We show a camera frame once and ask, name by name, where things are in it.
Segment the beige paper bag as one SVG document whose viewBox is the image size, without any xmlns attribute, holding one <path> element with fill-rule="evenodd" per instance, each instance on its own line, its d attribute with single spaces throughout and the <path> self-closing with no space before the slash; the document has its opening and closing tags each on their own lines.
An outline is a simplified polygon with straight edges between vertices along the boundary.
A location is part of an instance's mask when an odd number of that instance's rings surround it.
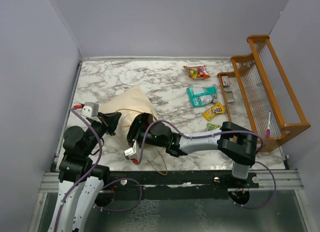
<svg viewBox="0 0 320 232">
<path fill-rule="evenodd" d="M 136 116 L 142 113 L 148 113 L 153 116 L 153 122 L 158 119 L 155 108 L 139 86 L 128 89 L 109 102 L 103 104 L 99 109 L 103 114 L 113 112 L 120 112 L 122 114 L 115 132 L 116 135 L 121 138 L 121 142 L 126 142 L 127 144 L 127 134 Z M 123 156 L 124 151 L 130 147 L 131 146 L 128 144 L 122 151 Z"/>
</svg>

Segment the light green snack packet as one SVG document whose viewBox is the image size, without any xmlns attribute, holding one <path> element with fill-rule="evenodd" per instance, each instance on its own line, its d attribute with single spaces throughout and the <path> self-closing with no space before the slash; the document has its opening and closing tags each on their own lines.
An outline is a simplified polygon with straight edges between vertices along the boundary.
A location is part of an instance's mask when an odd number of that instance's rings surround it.
<svg viewBox="0 0 320 232">
<path fill-rule="evenodd" d="M 219 124 L 212 124 L 212 123 L 206 124 L 206 132 L 220 130 L 220 128 L 221 128 L 221 125 Z"/>
</svg>

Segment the teal snack packet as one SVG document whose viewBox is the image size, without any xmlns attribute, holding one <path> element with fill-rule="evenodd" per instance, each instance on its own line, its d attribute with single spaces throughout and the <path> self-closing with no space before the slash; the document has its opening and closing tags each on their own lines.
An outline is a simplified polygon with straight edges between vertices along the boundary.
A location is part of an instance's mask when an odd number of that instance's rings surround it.
<svg viewBox="0 0 320 232">
<path fill-rule="evenodd" d="M 216 85 L 209 87 L 188 87 L 186 92 L 189 96 L 192 107 L 203 107 L 208 104 L 217 104 Z"/>
</svg>

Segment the yellow candy bag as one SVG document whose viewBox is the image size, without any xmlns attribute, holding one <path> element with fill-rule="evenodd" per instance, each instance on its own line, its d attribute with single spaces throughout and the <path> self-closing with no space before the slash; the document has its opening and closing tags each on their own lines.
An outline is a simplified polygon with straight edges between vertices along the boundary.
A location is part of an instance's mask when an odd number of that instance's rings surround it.
<svg viewBox="0 0 320 232">
<path fill-rule="evenodd" d="M 208 110 L 202 113 L 202 116 L 207 120 L 210 121 L 213 119 L 215 116 L 218 114 L 224 114 L 225 113 L 225 108 L 224 106 L 218 102 L 214 106 L 210 107 Z"/>
</svg>

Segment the orange colourful candy bag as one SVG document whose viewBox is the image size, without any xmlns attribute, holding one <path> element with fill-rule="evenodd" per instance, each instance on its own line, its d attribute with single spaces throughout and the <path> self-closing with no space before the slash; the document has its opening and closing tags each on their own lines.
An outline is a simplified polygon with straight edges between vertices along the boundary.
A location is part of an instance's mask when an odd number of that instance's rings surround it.
<svg viewBox="0 0 320 232">
<path fill-rule="evenodd" d="M 208 79 L 211 76 L 207 72 L 207 67 L 203 66 L 183 66 L 183 69 L 188 73 L 188 77 L 193 80 Z"/>
</svg>

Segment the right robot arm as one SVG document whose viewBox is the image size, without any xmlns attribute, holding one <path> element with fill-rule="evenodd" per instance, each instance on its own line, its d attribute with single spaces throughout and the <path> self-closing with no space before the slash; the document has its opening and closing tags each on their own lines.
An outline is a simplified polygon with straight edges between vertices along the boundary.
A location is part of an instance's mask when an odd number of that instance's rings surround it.
<svg viewBox="0 0 320 232">
<path fill-rule="evenodd" d="M 130 126 L 127 141 L 131 147 L 124 151 L 126 159 L 139 164 L 145 145 L 162 147 L 173 157 L 219 150 L 233 161 L 230 183 L 236 188 L 247 183 L 249 170 L 256 162 L 258 134 L 231 121 L 211 131 L 186 134 L 169 121 L 148 119 L 147 114 L 141 114 Z"/>
</svg>

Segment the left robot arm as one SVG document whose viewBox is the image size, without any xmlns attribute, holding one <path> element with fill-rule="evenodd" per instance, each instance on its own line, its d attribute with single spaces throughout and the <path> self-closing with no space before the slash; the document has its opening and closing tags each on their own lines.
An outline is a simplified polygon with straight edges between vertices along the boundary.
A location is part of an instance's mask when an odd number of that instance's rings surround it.
<svg viewBox="0 0 320 232">
<path fill-rule="evenodd" d="M 115 135 L 120 112 L 98 113 L 97 119 L 84 118 L 75 108 L 71 112 L 82 120 L 87 129 L 69 127 L 63 135 L 63 159 L 59 165 L 58 196 L 48 231 L 82 232 L 100 190 L 111 182 L 110 169 L 93 162 L 90 156 L 98 147 L 102 157 L 105 134 Z"/>
</svg>

